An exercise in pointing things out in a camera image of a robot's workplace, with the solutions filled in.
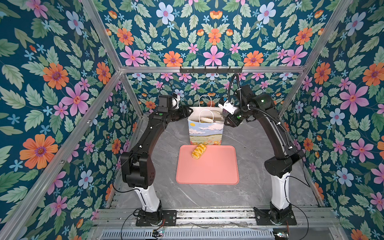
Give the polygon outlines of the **painted landscape paper bag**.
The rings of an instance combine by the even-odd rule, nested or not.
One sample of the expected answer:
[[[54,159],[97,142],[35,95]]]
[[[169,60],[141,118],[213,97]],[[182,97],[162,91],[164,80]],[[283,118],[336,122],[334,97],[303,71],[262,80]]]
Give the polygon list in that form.
[[[194,111],[188,117],[188,127],[191,145],[221,145],[224,123],[223,124],[207,124],[200,123],[200,117],[223,117],[223,109],[215,107],[212,102],[207,107],[201,106],[191,107]]]

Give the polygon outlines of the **small croissant top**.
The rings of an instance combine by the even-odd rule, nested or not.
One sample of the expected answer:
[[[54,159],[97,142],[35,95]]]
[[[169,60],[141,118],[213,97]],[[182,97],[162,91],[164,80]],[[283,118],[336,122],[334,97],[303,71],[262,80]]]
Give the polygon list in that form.
[[[192,157],[194,159],[199,159],[206,151],[207,147],[203,144],[197,145],[197,147],[192,151]]]

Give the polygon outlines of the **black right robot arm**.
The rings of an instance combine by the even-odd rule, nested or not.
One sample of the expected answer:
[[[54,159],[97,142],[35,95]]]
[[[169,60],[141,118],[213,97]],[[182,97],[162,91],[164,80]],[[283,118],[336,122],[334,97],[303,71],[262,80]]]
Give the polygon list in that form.
[[[272,176],[272,208],[282,211],[290,206],[289,176],[292,166],[304,157],[279,119],[274,100],[269,94],[255,95],[249,85],[235,92],[239,101],[236,107],[229,98],[221,98],[219,107],[226,110],[225,125],[238,127],[244,120],[259,121],[272,145],[274,157],[265,161],[265,168]]]

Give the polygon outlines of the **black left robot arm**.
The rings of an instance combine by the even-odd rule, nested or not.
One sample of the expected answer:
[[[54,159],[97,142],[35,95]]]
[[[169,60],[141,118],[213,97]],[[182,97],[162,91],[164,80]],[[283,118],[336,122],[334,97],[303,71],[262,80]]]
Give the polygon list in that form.
[[[186,119],[192,113],[193,109],[185,105],[174,109],[160,108],[151,113],[137,144],[129,152],[121,154],[122,180],[138,194],[145,212],[157,212],[161,205],[153,187],[156,177],[153,150],[169,123]]]

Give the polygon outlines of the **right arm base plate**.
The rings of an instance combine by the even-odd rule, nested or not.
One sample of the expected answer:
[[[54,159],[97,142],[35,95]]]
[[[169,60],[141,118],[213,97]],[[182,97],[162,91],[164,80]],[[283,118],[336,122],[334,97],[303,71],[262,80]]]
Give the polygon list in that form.
[[[288,224],[289,226],[297,225],[297,221],[291,205],[282,210],[278,210],[274,206],[271,206],[269,210],[262,210],[256,207],[253,207],[253,210],[258,226],[281,226],[286,224]]]

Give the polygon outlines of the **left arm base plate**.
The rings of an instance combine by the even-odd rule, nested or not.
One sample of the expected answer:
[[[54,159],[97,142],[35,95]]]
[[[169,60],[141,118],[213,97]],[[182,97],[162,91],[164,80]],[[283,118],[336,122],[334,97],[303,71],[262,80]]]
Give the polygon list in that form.
[[[140,210],[136,220],[136,227],[174,227],[176,225],[177,213],[176,210],[160,210],[153,213]]]

